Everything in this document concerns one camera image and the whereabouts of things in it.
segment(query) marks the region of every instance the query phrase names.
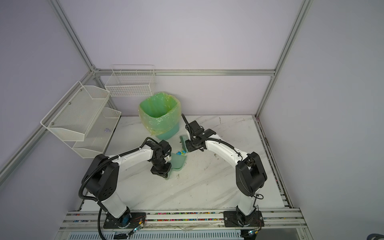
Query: green brush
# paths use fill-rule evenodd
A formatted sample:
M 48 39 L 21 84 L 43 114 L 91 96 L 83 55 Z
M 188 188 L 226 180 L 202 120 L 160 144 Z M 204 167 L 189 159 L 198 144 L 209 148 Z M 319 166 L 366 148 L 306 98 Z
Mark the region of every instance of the green brush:
M 185 152 L 188 152 L 187 146 L 185 145 L 185 141 L 189 140 L 189 137 L 187 135 L 180 135 L 180 142 L 181 142 L 181 147 Z

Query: green trash bin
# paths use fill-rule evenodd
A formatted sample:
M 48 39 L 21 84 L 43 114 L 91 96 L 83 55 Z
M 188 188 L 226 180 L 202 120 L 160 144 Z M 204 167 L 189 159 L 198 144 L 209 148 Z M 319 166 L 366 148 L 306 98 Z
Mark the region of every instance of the green trash bin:
M 180 101 L 166 93 L 157 93 L 139 105 L 141 122 L 160 140 L 167 140 L 179 131 L 180 115 Z

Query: white mesh shelf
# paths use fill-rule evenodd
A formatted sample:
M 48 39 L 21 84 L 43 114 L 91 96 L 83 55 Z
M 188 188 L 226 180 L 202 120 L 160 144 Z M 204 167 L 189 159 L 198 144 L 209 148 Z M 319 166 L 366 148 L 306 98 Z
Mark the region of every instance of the white mesh shelf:
M 84 141 L 76 142 L 72 149 L 82 158 L 94 158 L 102 154 L 112 136 L 121 112 L 103 108 Z
M 156 86 L 155 71 L 152 69 L 132 69 L 143 65 L 113 65 L 112 75 L 105 84 L 105 89 L 112 97 L 152 96 Z
M 108 99 L 109 91 L 81 85 L 53 120 L 42 124 L 62 141 L 84 141 Z

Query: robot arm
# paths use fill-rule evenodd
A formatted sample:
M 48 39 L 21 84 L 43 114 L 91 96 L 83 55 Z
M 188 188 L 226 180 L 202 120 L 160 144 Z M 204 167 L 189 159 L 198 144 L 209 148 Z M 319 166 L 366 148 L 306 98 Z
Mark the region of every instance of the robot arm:
M 119 173 L 140 162 L 150 161 L 153 164 L 152 174 L 167 178 L 171 168 L 168 162 L 171 150 L 168 142 L 162 140 L 158 143 L 148 137 L 140 147 L 129 152 L 112 157 L 97 155 L 83 178 L 82 187 L 85 186 L 95 196 L 93 200 L 110 214 L 118 227 L 128 227 L 130 210 L 116 192 Z M 80 188 L 79 196 L 86 199 L 83 190 Z
M 182 114 L 189 140 L 185 146 L 189 152 L 195 150 L 210 150 L 226 160 L 236 170 L 236 185 L 242 192 L 236 208 L 237 220 L 240 226 L 246 226 L 253 220 L 257 191 L 267 180 L 260 156 L 252 152 L 243 152 L 227 142 L 211 129 L 204 130 L 196 121 L 188 123 Z
M 204 130 L 196 121 L 188 123 L 185 116 L 183 114 L 182 116 L 189 134 L 189 140 L 185 142 L 189 152 L 198 149 L 210 150 L 235 168 L 236 185 L 242 192 L 236 207 L 236 219 L 239 226 L 248 226 L 255 214 L 257 191 L 267 180 L 259 155 L 255 152 L 248 154 L 233 147 L 213 130 Z M 147 137 L 140 147 L 131 151 L 112 157 L 97 155 L 83 178 L 79 197 L 95 200 L 118 227 L 128 227 L 131 219 L 130 210 L 116 193 L 119 172 L 142 161 L 151 161 L 153 164 L 151 172 L 167 178 L 171 169 L 171 163 L 168 162 L 171 150 L 168 142 L 162 140 L 158 143 Z M 95 197 L 84 196 L 84 188 Z

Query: white wall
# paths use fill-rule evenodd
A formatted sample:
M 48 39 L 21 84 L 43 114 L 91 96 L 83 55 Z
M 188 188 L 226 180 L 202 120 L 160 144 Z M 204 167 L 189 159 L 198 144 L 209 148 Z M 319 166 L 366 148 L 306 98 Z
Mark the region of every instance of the white wall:
M 46 0 L 0 7 L 0 166 L 87 72 Z M 48 134 L 0 191 L 1 239 L 53 239 L 89 166 Z
M 274 69 L 301 0 L 61 0 L 91 60 Z
M 384 2 L 314 1 L 261 114 L 315 239 L 384 234 Z
M 108 76 L 102 76 L 104 83 Z M 255 114 L 269 76 L 157 76 L 156 92 L 175 96 L 187 115 Z M 113 102 L 122 115 L 138 116 L 147 97 L 116 97 Z

